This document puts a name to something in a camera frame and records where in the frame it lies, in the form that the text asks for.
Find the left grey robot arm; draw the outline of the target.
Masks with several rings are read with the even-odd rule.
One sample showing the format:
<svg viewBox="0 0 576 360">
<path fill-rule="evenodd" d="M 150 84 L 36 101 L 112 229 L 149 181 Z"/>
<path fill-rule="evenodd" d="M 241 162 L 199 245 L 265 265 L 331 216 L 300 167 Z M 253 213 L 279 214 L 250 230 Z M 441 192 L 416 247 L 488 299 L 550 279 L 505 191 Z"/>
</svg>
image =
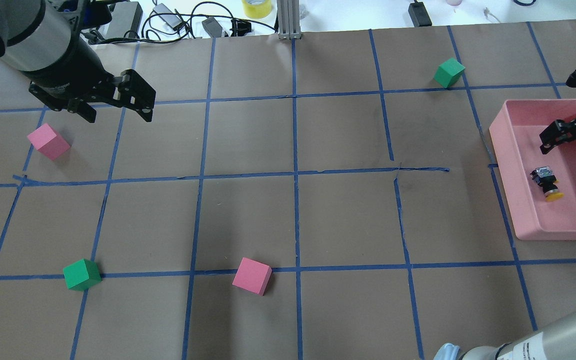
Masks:
<svg viewBox="0 0 576 360">
<path fill-rule="evenodd" d="M 137 71 L 114 76 L 82 38 L 112 20 L 109 0 L 0 0 L 0 60 L 48 109 L 96 121 L 94 103 L 153 120 L 156 91 Z"/>
</svg>

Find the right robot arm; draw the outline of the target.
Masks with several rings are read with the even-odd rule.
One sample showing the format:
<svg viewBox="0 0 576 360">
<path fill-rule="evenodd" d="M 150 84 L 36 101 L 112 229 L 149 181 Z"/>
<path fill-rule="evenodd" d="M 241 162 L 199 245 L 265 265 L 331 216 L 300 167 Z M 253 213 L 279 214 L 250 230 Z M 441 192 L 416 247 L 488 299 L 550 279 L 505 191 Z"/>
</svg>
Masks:
<svg viewBox="0 0 576 360">
<path fill-rule="evenodd" d="M 576 241 L 576 99 L 506 100 L 489 132 L 514 234 Z M 576 360 L 576 311 L 500 346 L 444 344 L 437 360 Z"/>
</svg>

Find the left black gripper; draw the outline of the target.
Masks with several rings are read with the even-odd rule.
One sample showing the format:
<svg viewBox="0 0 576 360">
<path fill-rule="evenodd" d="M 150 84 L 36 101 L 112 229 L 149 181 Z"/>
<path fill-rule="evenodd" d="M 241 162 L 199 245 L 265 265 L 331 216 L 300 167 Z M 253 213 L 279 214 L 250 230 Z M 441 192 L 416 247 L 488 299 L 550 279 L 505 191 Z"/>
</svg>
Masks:
<svg viewBox="0 0 576 360">
<path fill-rule="evenodd" d="M 29 92 L 53 111 L 67 110 L 87 123 L 96 122 L 90 103 L 105 103 L 137 112 L 146 123 L 153 121 L 155 89 L 134 69 L 113 75 L 82 39 L 70 41 L 51 64 L 29 70 Z"/>
</svg>

